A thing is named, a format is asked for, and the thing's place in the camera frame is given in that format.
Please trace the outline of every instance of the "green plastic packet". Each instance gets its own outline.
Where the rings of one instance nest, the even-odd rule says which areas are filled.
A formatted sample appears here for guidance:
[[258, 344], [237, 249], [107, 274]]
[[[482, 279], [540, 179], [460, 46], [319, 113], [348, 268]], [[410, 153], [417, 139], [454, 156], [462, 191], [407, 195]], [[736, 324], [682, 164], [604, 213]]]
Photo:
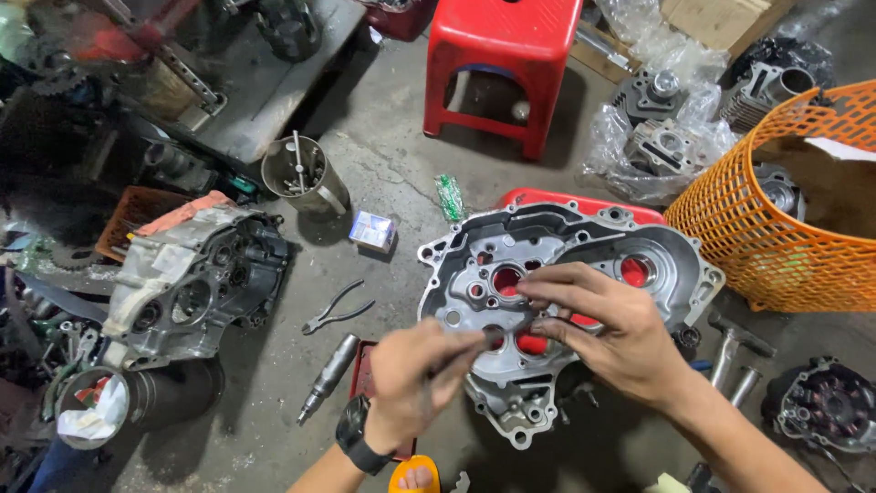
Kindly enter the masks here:
[[459, 183], [456, 182], [455, 176], [436, 176], [435, 188], [438, 190], [441, 212], [446, 221], [457, 223], [468, 217], [463, 203], [463, 193], [459, 190]]

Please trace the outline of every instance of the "hand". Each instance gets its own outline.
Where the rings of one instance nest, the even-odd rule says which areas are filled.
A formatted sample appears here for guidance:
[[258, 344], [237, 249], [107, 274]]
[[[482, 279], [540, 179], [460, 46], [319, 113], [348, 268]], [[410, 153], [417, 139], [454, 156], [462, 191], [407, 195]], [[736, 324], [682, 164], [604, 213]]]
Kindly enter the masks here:
[[[365, 420], [365, 443], [388, 454], [417, 437], [453, 399], [481, 351], [482, 331], [444, 332], [434, 318], [387, 334], [371, 353], [376, 396]], [[438, 373], [429, 379], [430, 370]]]
[[533, 322], [532, 332], [575, 350], [582, 361], [624, 395], [667, 411], [695, 375], [675, 348], [651, 297], [581, 262], [539, 268], [517, 284], [533, 307], [560, 305], [605, 325], [591, 335], [560, 318]]

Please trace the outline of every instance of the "screwdriver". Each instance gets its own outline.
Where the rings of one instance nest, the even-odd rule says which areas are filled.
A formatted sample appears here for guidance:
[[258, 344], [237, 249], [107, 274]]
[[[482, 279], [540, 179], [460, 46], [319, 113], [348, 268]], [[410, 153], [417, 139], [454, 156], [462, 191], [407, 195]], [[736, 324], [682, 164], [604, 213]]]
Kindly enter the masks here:
[[310, 394], [301, 406], [301, 414], [295, 420], [298, 426], [303, 426], [316, 410], [322, 405], [322, 401], [331, 396], [335, 391], [335, 387], [341, 381], [341, 377], [350, 367], [350, 363], [356, 358], [356, 352], [359, 348], [360, 339], [355, 335], [348, 333], [343, 336], [341, 344], [338, 344], [335, 351], [328, 358], [325, 366], [322, 367], [320, 375], [314, 380], [313, 388]]

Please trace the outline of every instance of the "black wristwatch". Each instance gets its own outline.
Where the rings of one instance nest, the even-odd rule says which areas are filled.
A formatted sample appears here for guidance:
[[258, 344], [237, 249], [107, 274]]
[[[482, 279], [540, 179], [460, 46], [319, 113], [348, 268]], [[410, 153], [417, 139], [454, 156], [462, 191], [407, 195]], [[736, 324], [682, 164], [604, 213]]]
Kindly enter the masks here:
[[368, 397], [359, 394], [353, 397], [341, 413], [335, 429], [335, 441], [359, 470], [369, 475], [378, 475], [392, 460], [394, 453], [379, 455], [365, 443], [365, 419], [368, 418]]

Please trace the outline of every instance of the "orange mesh basket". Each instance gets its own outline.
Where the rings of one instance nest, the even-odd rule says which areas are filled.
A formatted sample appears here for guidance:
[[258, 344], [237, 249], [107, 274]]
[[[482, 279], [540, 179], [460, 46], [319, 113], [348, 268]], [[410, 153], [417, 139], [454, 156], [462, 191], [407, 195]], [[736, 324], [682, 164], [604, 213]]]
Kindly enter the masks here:
[[831, 108], [809, 105], [818, 89], [776, 107], [696, 179], [664, 214], [699, 238], [700, 255], [753, 310], [876, 310], [876, 240], [806, 225], [767, 199], [752, 150], [786, 135], [825, 137], [876, 151], [876, 80], [824, 91]]
[[103, 233], [95, 245], [95, 251], [113, 260], [124, 262], [124, 255], [114, 252], [112, 247], [127, 249], [131, 244], [128, 233], [133, 232], [130, 225], [149, 224], [191, 200], [190, 197], [165, 190], [135, 185], [125, 187], [112, 218], [103, 228]]

